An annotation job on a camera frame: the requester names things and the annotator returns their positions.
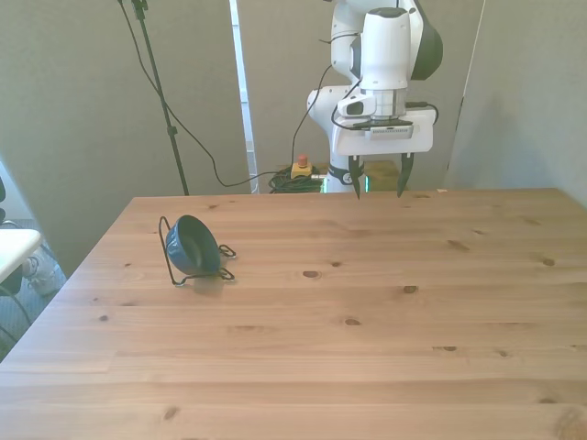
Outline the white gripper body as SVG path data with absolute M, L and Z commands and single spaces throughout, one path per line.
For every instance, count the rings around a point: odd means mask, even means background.
M 408 109 L 398 119 L 361 130 L 333 128 L 330 149 L 339 156 L 428 152 L 433 146 L 435 109 Z

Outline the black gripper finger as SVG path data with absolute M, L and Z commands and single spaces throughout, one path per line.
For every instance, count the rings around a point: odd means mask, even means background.
M 401 169 L 396 186 L 396 194 L 398 198 L 400 198 L 403 195 L 404 190 L 407 186 L 414 166 L 414 159 L 415 156 L 413 153 L 403 153 L 401 155 Z
M 360 199 L 361 194 L 361 184 L 360 178 L 364 174 L 364 165 L 360 161 L 360 156 L 350 156 L 349 157 L 349 175 L 351 178 L 351 184 L 353 189 L 357 195 L 357 198 Z

